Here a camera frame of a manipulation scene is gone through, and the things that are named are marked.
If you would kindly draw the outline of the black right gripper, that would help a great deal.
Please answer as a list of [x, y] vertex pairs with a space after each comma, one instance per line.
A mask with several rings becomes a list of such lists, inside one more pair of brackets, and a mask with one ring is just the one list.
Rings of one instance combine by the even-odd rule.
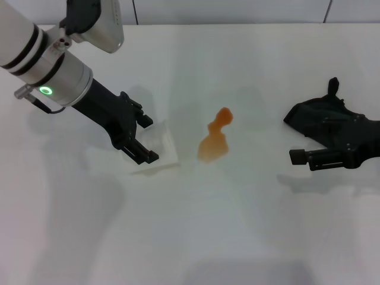
[[357, 169], [366, 160], [379, 157], [379, 121], [365, 116], [316, 116], [308, 125], [308, 136], [340, 136], [341, 151], [290, 150], [292, 165], [309, 165], [311, 171]]

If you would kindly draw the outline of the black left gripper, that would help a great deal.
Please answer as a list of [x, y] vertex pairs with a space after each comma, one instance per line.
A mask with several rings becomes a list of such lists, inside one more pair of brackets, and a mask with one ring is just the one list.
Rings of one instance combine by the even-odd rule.
[[124, 91], [117, 96], [93, 80], [88, 92], [73, 108], [105, 129], [112, 145], [136, 164], [150, 164], [159, 159], [157, 153], [135, 139], [137, 125], [147, 128], [153, 120]]

